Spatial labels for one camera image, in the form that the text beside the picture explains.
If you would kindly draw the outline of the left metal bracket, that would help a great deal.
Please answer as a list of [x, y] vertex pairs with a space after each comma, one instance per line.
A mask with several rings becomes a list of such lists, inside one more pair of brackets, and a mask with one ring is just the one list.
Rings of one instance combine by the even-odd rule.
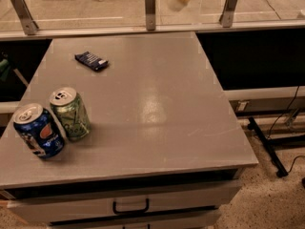
[[16, 14], [20, 20], [24, 34], [35, 35], [39, 30], [38, 25], [33, 20], [30, 10], [25, 0], [10, 0]]

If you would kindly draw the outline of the grey drawer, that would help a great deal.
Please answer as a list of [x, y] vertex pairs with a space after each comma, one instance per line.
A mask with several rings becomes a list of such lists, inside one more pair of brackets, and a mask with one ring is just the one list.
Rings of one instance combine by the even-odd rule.
[[164, 227], [205, 227], [214, 225], [220, 217], [218, 210], [191, 209], [150, 212], [142, 215], [113, 216], [93, 219], [76, 219], [50, 223], [50, 229], [122, 229], [128, 224], [149, 223], [151, 229]]
[[150, 209], [147, 212], [161, 212], [220, 206], [230, 202], [240, 188], [241, 182], [237, 179], [198, 182], [50, 198], [21, 199], [11, 201], [8, 208], [14, 214], [31, 222], [93, 219], [118, 216], [112, 211], [112, 203], [117, 200], [148, 198]]

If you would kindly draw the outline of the upper grey drawer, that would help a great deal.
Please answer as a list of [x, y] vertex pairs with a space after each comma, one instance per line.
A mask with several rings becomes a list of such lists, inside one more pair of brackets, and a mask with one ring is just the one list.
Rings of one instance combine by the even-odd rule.
[[198, 182], [50, 198], [21, 199], [11, 201], [8, 208], [14, 214], [31, 222], [93, 219], [118, 216], [112, 211], [112, 203], [117, 200], [148, 198], [150, 209], [147, 212], [161, 212], [220, 206], [230, 202], [240, 188], [241, 182], [237, 179]]

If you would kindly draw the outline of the green object at left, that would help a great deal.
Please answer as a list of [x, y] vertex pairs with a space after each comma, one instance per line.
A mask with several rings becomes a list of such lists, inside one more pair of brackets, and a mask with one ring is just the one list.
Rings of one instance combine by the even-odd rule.
[[0, 80], [6, 81], [10, 72], [10, 63], [7, 59], [0, 62]]

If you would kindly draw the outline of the right metal bracket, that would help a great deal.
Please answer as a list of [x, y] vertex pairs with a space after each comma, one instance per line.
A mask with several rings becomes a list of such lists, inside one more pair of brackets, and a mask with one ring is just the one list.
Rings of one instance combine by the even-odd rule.
[[238, 0], [226, 0], [219, 19], [219, 23], [223, 28], [229, 28], [234, 21], [234, 12]]

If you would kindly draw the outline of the green soda can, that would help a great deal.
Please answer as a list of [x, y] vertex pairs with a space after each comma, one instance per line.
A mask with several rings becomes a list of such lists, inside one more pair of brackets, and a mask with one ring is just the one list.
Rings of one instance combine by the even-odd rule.
[[50, 96], [50, 106], [68, 140], [79, 140], [90, 132], [91, 124], [85, 105], [74, 88], [63, 87], [54, 91]]

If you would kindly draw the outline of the middle metal bracket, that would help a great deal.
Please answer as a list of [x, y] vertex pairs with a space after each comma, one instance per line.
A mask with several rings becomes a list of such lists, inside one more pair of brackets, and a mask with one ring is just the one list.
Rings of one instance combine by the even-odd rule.
[[155, 30], [155, 0], [145, 0], [146, 29]]

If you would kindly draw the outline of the dark blue snack packet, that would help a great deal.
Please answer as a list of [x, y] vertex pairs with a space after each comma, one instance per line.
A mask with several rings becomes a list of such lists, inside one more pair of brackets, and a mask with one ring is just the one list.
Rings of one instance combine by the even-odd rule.
[[74, 56], [75, 60], [94, 72], [99, 72], [108, 67], [109, 61], [100, 58], [91, 52], [83, 52]]

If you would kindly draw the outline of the black metal floor stand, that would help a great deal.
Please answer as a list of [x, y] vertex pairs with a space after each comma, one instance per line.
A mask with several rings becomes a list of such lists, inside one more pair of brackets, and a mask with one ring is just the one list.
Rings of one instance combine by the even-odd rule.
[[253, 117], [249, 117], [249, 130], [254, 130], [257, 134], [259, 140], [263, 144], [266, 152], [269, 154], [273, 165], [277, 168], [276, 175], [278, 177], [286, 177], [289, 173], [278, 158], [275, 147], [280, 146], [283, 149], [291, 149], [291, 148], [298, 148], [302, 147], [305, 144], [305, 135], [297, 135], [297, 136], [290, 136], [290, 137], [281, 137], [281, 138], [274, 138], [268, 139], [257, 123], [255, 122]]

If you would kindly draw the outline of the blue pepsi can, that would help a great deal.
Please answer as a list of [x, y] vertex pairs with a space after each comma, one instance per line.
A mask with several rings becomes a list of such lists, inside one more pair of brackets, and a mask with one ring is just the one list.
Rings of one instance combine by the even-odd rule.
[[13, 115], [13, 127], [38, 157], [47, 159], [60, 153], [65, 141], [51, 113], [40, 104], [20, 107]]

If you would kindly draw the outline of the lower grey drawer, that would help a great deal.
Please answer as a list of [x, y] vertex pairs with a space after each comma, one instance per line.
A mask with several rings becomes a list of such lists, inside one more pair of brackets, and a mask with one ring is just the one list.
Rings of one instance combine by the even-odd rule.
[[205, 227], [214, 225], [220, 217], [218, 210], [191, 209], [150, 212], [142, 215], [113, 216], [93, 219], [76, 219], [50, 223], [50, 229], [122, 229], [128, 224], [149, 223], [151, 229], [164, 227]]

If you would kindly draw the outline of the metal bracket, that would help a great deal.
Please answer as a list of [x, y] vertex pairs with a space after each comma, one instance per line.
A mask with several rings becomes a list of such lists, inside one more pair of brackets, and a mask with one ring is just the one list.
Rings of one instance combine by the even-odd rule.
[[25, 0], [10, 0], [16, 14], [20, 20], [24, 34], [35, 35], [39, 30], [38, 25], [33, 20], [30, 10]]
[[155, 30], [155, 0], [145, 0], [146, 29]]
[[219, 19], [219, 23], [223, 28], [229, 28], [234, 21], [234, 12], [238, 0], [226, 0]]

